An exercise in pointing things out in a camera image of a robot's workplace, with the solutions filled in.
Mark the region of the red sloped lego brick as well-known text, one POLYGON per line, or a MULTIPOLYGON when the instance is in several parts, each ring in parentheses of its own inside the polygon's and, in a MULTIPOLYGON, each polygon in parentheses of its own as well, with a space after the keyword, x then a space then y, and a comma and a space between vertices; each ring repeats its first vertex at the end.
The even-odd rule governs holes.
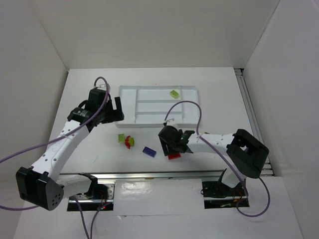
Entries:
POLYGON ((180 153, 172 153, 172 154, 169 154, 167 157, 169 160, 173 160, 173 159, 180 158, 181 154, 180 153))

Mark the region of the blue lego brick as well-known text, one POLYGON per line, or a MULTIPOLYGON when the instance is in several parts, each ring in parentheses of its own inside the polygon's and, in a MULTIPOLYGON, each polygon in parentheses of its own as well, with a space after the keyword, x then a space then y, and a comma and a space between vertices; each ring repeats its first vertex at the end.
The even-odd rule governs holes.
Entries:
POLYGON ((157 152, 149 147, 144 147, 143 153, 154 158, 157 152))

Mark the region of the green lego brick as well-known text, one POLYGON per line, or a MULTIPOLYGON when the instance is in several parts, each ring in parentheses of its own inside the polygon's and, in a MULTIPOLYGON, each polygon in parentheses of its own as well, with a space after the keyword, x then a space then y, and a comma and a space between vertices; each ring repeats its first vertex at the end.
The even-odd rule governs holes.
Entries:
POLYGON ((170 96, 173 97, 174 99, 178 99, 179 98, 179 92, 177 92, 176 90, 172 90, 170 91, 170 96))
POLYGON ((118 142, 120 143, 124 143, 125 142, 125 135, 122 133, 122 134, 118 134, 118 142))

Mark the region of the small green lego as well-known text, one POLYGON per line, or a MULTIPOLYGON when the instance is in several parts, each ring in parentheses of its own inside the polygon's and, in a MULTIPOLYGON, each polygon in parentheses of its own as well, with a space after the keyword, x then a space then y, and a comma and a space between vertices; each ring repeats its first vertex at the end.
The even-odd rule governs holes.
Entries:
POLYGON ((130 137, 130 138, 128 139, 128 143, 129 143, 130 146, 134 146, 135 141, 134 141, 134 139, 133 139, 132 137, 130 137))

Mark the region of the red curved lego piece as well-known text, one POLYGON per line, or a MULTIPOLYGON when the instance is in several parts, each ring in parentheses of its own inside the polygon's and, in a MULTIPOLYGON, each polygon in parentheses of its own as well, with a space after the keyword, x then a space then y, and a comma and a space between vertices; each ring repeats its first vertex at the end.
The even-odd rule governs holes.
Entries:
POLYGON ((130 149, 130 148, 131 148, 131 146, 130 146, 129 143, 128 143, 128 139, 129 139, 130 137, 131 137, 131 136, 128 135, 128 136, 126 137, 126 139, 125 139, 125 146, 127 147, 127 149, 130 149))

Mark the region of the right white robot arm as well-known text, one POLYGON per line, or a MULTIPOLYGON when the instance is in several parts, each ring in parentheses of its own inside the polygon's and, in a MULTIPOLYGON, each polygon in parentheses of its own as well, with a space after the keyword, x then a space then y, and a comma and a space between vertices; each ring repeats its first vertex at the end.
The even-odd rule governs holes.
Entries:
POLYGON ((196 134, 166 125, 159 132, 165 156, 174 153, 215 153, 226 163, 221 183, 235 188, 246 178, 260 177, 269 149, 244 129, 234 134, 196 134))

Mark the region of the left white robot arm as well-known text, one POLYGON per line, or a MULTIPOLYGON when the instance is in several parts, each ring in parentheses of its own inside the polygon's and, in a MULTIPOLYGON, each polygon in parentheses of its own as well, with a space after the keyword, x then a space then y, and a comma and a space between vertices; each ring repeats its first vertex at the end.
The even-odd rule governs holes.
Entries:
POLYGON ((67 179, 59 175, 69 157, 93 128, 99 124, 124 120, 120 97, 113 100, 101 89, 92 89, 89 97, 73 109, 63 130, 45 153, 29 168, 16 173, 20 198, 34 205, 54 210, 64 198, 82 194, 92 199, 106 200, 109 189, 98 183, 97 177, 78 173, 67 179))

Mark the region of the white divided sorting tray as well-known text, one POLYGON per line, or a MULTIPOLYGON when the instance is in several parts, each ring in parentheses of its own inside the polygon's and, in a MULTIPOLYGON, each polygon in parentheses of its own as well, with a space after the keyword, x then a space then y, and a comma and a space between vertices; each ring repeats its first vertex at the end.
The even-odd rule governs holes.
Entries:
POLYGON ((116 122, 118 128, 161 127, 165 119, 175 119, 186 127, 196 126, 199 110, 190 103, 199 103, 196 86, 119 86, 124 120, 116 122), (179 92, 179 98, 170 96, 170 91, 179 92))

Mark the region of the aluminium front rail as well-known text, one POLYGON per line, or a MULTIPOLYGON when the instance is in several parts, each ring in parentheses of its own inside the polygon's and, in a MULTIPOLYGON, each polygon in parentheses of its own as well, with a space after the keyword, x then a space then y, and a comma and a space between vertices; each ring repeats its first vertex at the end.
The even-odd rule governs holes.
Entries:
POLYGON ((174 179, 174 178, 219 178, 221 170, 209 171, 170 171, 170 172, 133 172, 133 173, 89 173, 98 179, 120 180, 120 179, 145 179, 154 177, 154 179, 174 179))

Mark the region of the aluminium rail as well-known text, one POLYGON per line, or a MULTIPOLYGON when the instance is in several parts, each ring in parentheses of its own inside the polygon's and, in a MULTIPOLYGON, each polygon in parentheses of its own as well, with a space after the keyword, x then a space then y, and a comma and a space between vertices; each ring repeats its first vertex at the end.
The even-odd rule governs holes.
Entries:
POLYGON ((174 179, 174 178, 219 178, 221 170, 209 171, 170 171, 170 172, 133 172, 133 173, 89 173, 98 179, 120 180, 120 179, 145 179, 154 177, 154 179, 174 179))
MULTIPOLYGON (((244 101, 244 105, 245 105, 245 109, 249 118, 249 122, 250 122, 250 126, 252 129, 252 134, 261 142, 264 143, 262 135, 261 135, 261 131, 257 122, 257 118, 256 118, 256 114, 253 108, 253 104, 251 101, 251 97, 249 95, 248 92, 248 88, 243 76, 243 69, 240 68, 234 68, 234 72, 235 72, 235 76, 240 88, 240 92, 244 101)), ((271 162, 269 160, 269 158, 267 157, 266 162, 264 164, 263 170, 261 172, 261 176, 262 177, 266 177, 266 176, 275 176, 272 166, 271 166, 271 162)))

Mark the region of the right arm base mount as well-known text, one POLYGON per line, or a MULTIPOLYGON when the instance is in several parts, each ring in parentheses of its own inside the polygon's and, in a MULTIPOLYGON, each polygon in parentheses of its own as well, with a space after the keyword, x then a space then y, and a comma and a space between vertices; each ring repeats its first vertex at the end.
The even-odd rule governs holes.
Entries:
POLYGON ((200 193, 205 209, 236 208, 237 203, 239 207, 250 207, 241 184, 230 188, 217 181, 203 181, 200 193))

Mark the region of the aluminium right side rail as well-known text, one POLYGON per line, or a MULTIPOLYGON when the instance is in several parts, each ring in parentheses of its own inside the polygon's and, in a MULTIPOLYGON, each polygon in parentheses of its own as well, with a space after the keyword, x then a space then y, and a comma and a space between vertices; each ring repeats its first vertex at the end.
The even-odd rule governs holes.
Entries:
MULTIPOLYGON (((240 92, 244 101, 244 105, 245 105, 245 109, 249 118, 249 122, 250 122, 250 126, 252 129, 252 134, 261 142, 264 143, 262 135, 261 135, 261 131, 257 122, 257 118, 256 118, 256 114, 253 108, 253 104, 251 101, 251 97, 249 95, 248 92, 248 88, 243 76, 243 69, 240 68, 234 68, 234 72, 235 72, 235 76, 240 88, 240 92)), ((269 160, 269 158, 267 157, 266 162, 264 164, 263 170, 261 172, 261 176, 262 177, 266 177, 266 176, 275 176, 272 166, 271 166, 271 162, 269 160)))

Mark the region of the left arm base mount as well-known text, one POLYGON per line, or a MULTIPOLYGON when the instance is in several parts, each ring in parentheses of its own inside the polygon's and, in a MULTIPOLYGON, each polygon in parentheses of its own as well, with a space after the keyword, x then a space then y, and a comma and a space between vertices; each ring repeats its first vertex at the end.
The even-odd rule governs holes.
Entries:
POLYGON ((101 181, 99 184, 104 185, 101 189, 98 189, 92 198, 85 196, 84 194, 75 195, 68 200, 67 211, 75 212, 79 211, 76 204, 76 199, 82 211, 95 212, 101 208, 101 211, 112 211, 114 209, 114 195, 115 195, 115 181, 101 181))

